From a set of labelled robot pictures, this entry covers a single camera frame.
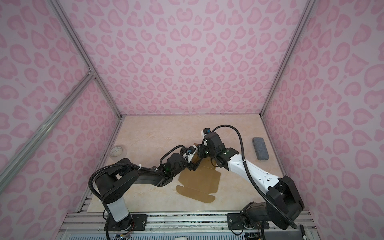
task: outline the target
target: flattened cardboard box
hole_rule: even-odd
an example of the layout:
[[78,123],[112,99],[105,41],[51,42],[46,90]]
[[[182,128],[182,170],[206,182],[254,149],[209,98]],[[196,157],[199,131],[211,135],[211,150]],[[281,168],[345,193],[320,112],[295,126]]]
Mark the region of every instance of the flattened cardboard box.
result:
[[[198,160],[195,155],[192,162]],[[210,158],[203,158],[196,171],[185,169],[180,173],[179,182],[184,186],[177,185],[176,191],[183,196],[211,203],[215,200],[215,196],[209,194],[217,192],[220,175],[221,173],[211,164]]]

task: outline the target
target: pink patterned wall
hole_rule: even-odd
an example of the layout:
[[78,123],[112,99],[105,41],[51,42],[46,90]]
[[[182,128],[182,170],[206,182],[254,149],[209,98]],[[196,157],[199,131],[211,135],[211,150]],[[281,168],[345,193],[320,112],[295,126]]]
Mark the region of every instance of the pink patterned wall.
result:
[[62,0],[123,114],[259,113],[306,0]]
[[266,121],[323,240],[384,238],[384,1],[320,1]]
[[0,173],[85,75],[44,0],[0,2]]
[[0,195],[0,239],[54,239],[79,204],[116,123],[91,82]]

